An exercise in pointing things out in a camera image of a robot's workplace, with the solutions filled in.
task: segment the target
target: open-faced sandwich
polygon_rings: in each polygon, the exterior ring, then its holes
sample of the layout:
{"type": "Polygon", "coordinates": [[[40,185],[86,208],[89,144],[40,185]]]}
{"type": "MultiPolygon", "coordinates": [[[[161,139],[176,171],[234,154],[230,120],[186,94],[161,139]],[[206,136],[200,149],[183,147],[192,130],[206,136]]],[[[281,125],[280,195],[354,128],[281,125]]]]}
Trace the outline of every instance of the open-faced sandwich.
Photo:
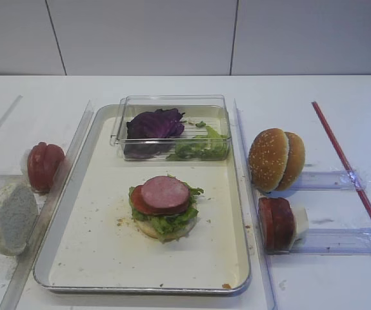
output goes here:
{"type": "Polygon", "coordinates": [[[160,241],[178,239],[194,227],[198,211],[192,188],[172,176],[156,176],[143,185],[129,188],[132,217],[139,229],[160,241]]]}

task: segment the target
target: bottom bun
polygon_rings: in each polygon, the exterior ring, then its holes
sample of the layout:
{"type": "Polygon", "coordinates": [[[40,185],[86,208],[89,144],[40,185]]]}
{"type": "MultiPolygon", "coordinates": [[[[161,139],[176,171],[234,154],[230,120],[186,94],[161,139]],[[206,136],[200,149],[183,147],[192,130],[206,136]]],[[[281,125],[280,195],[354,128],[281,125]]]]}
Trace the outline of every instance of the bottom bun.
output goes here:
{"type": "Polygon", "coordinates": [[[149,221],[136,221],[136,224],[138,225],[139,229],[144,233],[147,234],[149,237],[160,239],[161,241],[168,241],[173,239],[178,239],[180,237],[185,236],[188,234],[191,229],[194,228],[195,224],[197,223],[197,218],[192,218],[189,223],[179,231],[171,232],[166,235],[159,234],[151,225],[149,221]]]}

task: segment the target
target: sandwich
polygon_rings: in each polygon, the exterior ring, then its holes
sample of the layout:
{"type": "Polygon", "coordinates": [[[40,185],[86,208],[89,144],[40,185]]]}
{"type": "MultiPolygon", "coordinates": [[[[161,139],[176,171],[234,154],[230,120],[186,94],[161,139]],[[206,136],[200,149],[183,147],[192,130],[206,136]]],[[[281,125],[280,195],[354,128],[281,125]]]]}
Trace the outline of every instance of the sandwich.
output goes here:
{"type": "Polygon", "coordinates": [[[252,183],[263,192],[285,191],[297,180],[305,164],[303,140],[278,128],[260,132],[248,161],[252,183]]]}
{"type": "Polygon", "coordinates": [[[160,241],[187,235],[197,221],[196,196],[192,188],[172,176],[156,176],[143,185],[129,188],[132,218],[146,235],[160,241]]]}

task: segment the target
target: top bun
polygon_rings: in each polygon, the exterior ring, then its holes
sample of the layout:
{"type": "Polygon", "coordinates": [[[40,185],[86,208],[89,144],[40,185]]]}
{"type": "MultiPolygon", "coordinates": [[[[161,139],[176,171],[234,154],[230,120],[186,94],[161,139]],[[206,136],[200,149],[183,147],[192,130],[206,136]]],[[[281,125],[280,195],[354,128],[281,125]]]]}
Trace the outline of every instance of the top bun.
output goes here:
{"type": "Polygon", "coordinates": [[[305,148],[299,136],[278,128],[260,132],[248,157],[252,183],[261,191],[288,189],[305,163],[305,148]]]}

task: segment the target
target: metal tray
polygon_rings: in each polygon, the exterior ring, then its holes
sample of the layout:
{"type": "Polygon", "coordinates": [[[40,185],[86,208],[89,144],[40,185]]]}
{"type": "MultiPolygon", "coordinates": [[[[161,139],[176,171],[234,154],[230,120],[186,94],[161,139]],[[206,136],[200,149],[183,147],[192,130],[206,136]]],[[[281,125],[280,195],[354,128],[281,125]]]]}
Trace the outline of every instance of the metal tray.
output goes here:
{"type": "Polygon", "coordinates": [[[125,161],[109,144],[116,111],[96,114],[35,261],[36,282],[55,293],[243,292],[251,268],[233,152],[225,161],[125,161]],[[137,231],[128,189],[168,173],[205,194],[188,237],[160,243],[137,231]]]}

